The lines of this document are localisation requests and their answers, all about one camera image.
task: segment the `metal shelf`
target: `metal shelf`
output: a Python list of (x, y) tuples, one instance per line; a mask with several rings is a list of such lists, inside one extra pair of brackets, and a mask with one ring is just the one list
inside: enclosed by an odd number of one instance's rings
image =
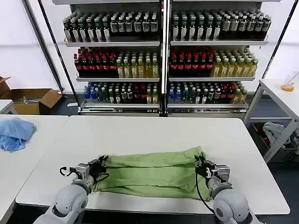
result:
[(100, 3), (136, 3), (159, 2), (159, 0), (52, 0), (55, 5), (100, 4)]
[(170, 82), (233, 82), (233, 81), (253, 81), (255, 77), (182, 77), (169, 78)]
[(78, 82), (159, 82), (159, 78), (76, 78)]
[(170, 41), (171, 46), (264, 46), (268, 41)]
[(168, 104), (168, 109), (247, 110), (246, 104)]

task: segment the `green towel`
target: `green towel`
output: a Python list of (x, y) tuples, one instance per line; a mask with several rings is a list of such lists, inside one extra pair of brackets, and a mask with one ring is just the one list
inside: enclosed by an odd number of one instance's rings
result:
[[(199, 199), (194, 156), (201, 152), (201, 147), (195, 147), (183, 152), (109, 156), (110, 176), (95, 184), (93, 191)], [(202, 197), (208, 200), (205, 179), (198, 176), (198, 183)]]

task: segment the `dark bottle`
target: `dark bottle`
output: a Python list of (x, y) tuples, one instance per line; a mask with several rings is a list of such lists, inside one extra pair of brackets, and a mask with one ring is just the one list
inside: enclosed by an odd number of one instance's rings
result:
[(214, 25), (213, 41), (217, 41), (220, 35), (221, 29), (221, 16), (217, 16), (216, 23)]
[(237, 29), (239, 25), (239, 16), (236, 15), (234, 18), (230, 20), (230, 27), (229, 27), (229, 33), (228, 38), (230, 40), (236, 40), (237, 39)]
[(69, 24), (69, 20), (66, 18), (66, 19), (63, 20), (63, 23), (64, 23), (64, 34), (65, 34), (67, 42), (68, 43), (76, 42), (75, 38), (74, 38), (74, 35), (72, 33), (72, 29), (71, 29), (70, 24)]
[(259, 37), (259, 40), (263, 41), (265, 39), (271, 23), (272, 23), (271, 16), (266, 15), (263, 20), (262, 32), (261, 32), (261, 36)]
[(258, 20), (256, 20), (256, 26), (253, 29), (253, 39), (259, 40), (260, 39), (260, 33), (262, 32), (263, 27), (263, 16), (260, 16)]
[(104, 35), (105, 35), (106, 42), (110, 42), (110, 28), (108, 25), (107, 18), (103, 18), (103, 25), (104, 25)]
[(246, 31), (245, 31), (245, 39), (246, 40), (251, 40), (252, 39), (252, 34), (253, 34), (253, 29), (256, 25), (256, 17), (252, 16), (251, 19), (247, 23)]
[(247, 16), (244, 15), (243, 18), (239, 19), (239, 26), (238, 26), (238, 33), (237, 33), (237, 38), (239, 40), (245, 38), (246, 27), (247, 27)]
[(230, 27), (230, 16), (228, 15), (222, 21), (221, 35), (219, 39), (221, 40), (228, 39), (229, 27)]
[(228, 91), (228, 87), (224, 86), (222, 91), (221, 91), (221, 94), (220, 94), (220, 101), (222, 103), (225, 103), (227, 91)]
[(213, 24), (213, 17), (209, 16), (208, 22), (207, 22), (207, 25), (206, 25), (206, 37), (205, 37), (206, 41), (209, 41), (212, 37), (212, 31), (213, 31), (212, 24)]

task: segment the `floor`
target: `floor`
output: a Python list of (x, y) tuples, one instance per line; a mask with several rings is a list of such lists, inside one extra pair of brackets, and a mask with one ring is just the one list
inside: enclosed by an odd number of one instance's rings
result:
[[(56, 105), (51, 114), (56, 115), (76, 115), (77, 107), (67, 107), (68, 103), (74, 103), (73, 97), (67, 97)], [(286, 117), (284, 112), (272, 100), (261, 100), (257, 107), (255, 117)], [(291, 212), (283, 216), (258, 216), (261, 222), (267, 224), (297, 224), (299, 223), (299, 163), (288, 161), (284, 163), (269, 164), (269, 169), (280, 187)], [(37, 217), (45, 212), (45, 208), (17, 206), (8, 224), (32, 224)], [(136, 214), (120, 212), (95, 212), (86, 211), (83, 215), (84, 224), (102, 224), (102, 223), (123, 224), (218, 224), (219, 222), (212, 215), (156, 215), (156, 214)]]

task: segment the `yellow bottle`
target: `yellow bottle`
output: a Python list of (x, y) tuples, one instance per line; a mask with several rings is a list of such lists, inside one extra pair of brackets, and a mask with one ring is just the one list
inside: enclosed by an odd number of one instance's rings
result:
[(228, 70), (228, 58), (225, 57), (223, 60), (223, 64), (220, 67), (218, 77), (226, 77), (227, 70)]
[(146, 78), (152, 78), (153, 77), (153, 70), (150, 64), (150, 58), (146, 59), (146, 64), (145, 64), (145, 76)]
[(230, 64), (228, 66), (228, 70), (226, 72), (226, 77), (232, 77), (234, 70), (235, 70), (235, 58), (232, 58), (230, 60)]
[(219, 70), (220, 70), (220, 65), (221, 65), (221, 59), (217, 58), (216, 59), (216, 64), (214, 65), (214, 67), (212, 68), (212, 72), (211, 72), (211, 77), (219, 77)]
[(248, 72), (248, 77), (253, 77), (256, 74), (256, 70), (257, 70), (257, 63), (258, 63), (258, 59), (256, 58), (253, 62), (253, 65), (251, 66), (251, 68), (249, 69)]
[(240, 58), (240, 61), (237, 65), (237, 70), (235, 71), (235, 76), (234, 77), (241, 77), (243, 67), (244, 67), (244, 58)]
[(139, 78), (145, 78), (144, 65), (143, 65), (142, 58), (138, 59), (138, 76), (139, 76)]
[(251, 58), (247, 58), (246, 64), (244, 65), (242, 77), (248, 77), (248, 72), (249, 72), (250, 68), (251, 68)]

